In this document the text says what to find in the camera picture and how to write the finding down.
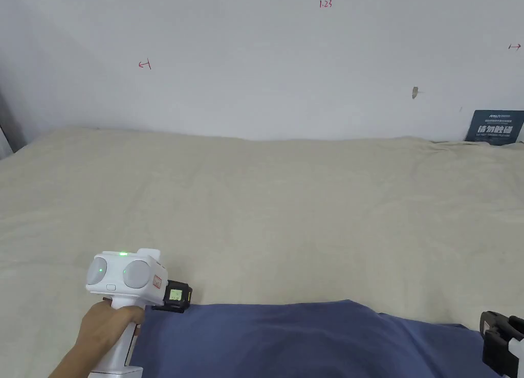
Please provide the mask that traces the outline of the person's left hand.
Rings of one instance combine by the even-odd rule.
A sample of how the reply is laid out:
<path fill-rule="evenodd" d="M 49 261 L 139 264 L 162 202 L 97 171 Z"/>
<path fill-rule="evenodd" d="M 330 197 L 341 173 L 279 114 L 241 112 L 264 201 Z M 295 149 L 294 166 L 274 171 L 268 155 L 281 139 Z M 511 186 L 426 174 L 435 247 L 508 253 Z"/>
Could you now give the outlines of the person's left hand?
<path fill-rule="evenodd" d="M 82 318 L 75 346 L 92 359 L 93 365 L 117 343 L 129 325 L 143 323 L 145 311 L 138 306 L 112 307 L 112 300 L 104 298 L 94 304 Z"/>

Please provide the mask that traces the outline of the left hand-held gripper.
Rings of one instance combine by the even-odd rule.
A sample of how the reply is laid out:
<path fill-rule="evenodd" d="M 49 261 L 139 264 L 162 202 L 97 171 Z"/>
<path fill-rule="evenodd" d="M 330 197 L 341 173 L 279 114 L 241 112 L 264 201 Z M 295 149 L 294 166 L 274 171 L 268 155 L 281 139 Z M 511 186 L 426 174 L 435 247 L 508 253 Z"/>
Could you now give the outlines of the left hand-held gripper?
<path fill-rule="evenodd" d="M 192 288 L 169 279 L 160 263 L 161 252 L 139 249 L 136 253 L 104 251 L 95 255 L 86 276 L 86 289 L 112 301 L 112 308 L 137 306 L 182 314 L 190 308 Z M 90 377 L 141 377 L 143 368 L 129 366 L 136 325 L 122 336 L 94 368 Z"/>

